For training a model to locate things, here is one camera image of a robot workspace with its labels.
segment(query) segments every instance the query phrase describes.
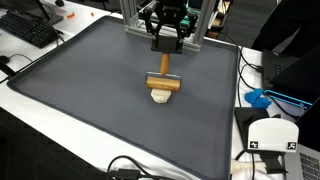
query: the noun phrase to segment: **black sticker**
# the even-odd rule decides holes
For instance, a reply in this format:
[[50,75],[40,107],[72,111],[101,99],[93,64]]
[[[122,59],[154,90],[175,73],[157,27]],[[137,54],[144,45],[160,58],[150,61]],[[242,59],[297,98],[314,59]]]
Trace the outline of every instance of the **black sticker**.
[[288,142],[288,150],[296,150],[297,149],[297,143],[295,142]]
[[259,147],[258,141],[250,141],[250,148],[257,149]]

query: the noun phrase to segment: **table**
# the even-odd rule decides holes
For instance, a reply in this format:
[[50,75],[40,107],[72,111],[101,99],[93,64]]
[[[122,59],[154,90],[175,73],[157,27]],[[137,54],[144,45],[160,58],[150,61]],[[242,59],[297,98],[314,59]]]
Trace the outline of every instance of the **table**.
[[[54,0],[47,0],[47,3],[54,5]],[[64,16],[64,20],[55,24],[54,27],[62,31],[66,40],[72,38],[85,27],[89,26],[99,17],[110,15],[110,12],[102,11],[83,5],[74,4],[65,1],[65,6],[57,9],[59,15]],[[74,12],[75,17],[67,19],[66,15]],[[4,14],[4,10],[0,10],[0,15]],[[121,18],[119,14],[111,14],[111,16]],[[10,56],[12,54],[24,54],[36,60],[45,55],[50,50],[56,47],[52,43],[44,49],[33,47],[18,38],[15,38],[0,30],[0,42],[8,42],[1,47],[0,54]],[[258,51],[244,48],[244,56],[246,59],[254,64],[261,64],[261,53]],[[29,62],[23,57],[14,57],[8,64],[14,70],[19,70]],[[261,75],[250,68],[246,68],[243,72],[246,81],[254,87],[261,87]],[[0,72],[0,80],[6,76]],[[240,94],[243,95],[250,89],[245,87],[243,83],[240,85]],[[52,140],[58,142],[66,149],[80,156],[92,165],[106,169],[109,162],[118,155],[128,155],[144,164],[148,171],[154,175],[164,175],[175,179],[198,179],[188,172],[167,163],[147,152],[144,152],[126,142],[123,142],[103,131],[82,123],[70,116],[67,116],[57,110],[49,108],[43,104],[24,97],[14,91],[10,90],[5,83],[0,84],[0,106],[25,123],[34,127],[41,133],[45,134]],[[242,98],[243,106],[249,106]],[[298,113],[299,109],[287,105],[285,108],[290,108],[289,112]],[[270,115],[279,113],[276,106],[271,106],[268,109]],[[236,122],[233,123],[233,137],[232,137],[232,157],[235,157],[243,149],[242,143],[237,129]],[[242,161],[251,161],[251,156],[244,155]],[[132,168],[132,164],[126,160],[119,160],[114,164],[115,167]],[[233,179],[249,179],[252,171],[247,170],[233,176]],[[256,172],[256,179],[282,179],[282,175],[265,175],[264,173]]]

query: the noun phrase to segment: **metal frame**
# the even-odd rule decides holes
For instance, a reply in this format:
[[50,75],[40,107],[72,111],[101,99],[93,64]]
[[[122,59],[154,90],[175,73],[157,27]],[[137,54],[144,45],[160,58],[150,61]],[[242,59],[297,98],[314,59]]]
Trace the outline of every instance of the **metal frame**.
[[[124,26],[128,33],[151,39],[151,34],[147,33],[144,21],[139,20],[137,12],[136,0],[119,0],[121,12],[123,15]],[[197,23],[197,29],[194,34],[184,40],[184,49],[199,52],[204,40],[204,36],[208,30],[208,24],[218,0],[203,0],[201,7],[201,14]],[[168,36],[175,36],[176,31],[170,27],[162,27],[161,34]]]

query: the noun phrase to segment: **gray mat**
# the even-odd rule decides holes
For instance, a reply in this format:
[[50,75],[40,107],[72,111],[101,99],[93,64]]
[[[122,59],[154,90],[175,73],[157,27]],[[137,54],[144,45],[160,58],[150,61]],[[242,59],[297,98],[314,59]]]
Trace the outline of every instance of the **gray mat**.
[[115,21],[101,18],[8,86],[201,179],[227,179],[237,48],[206,42],[200,53],[172,55],[182,90],[159,105],[144,83],[145,72],[159,71],[161,54]]

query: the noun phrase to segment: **cable connector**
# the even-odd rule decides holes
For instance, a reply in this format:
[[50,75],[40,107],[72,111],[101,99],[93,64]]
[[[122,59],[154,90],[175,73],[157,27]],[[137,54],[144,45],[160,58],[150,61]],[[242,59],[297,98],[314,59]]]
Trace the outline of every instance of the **cable connector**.
[[118,171],[112,170],[108,172],[107,177],[121,180],[137,180],[141,177],[141,175],[139,170],[118,169]]

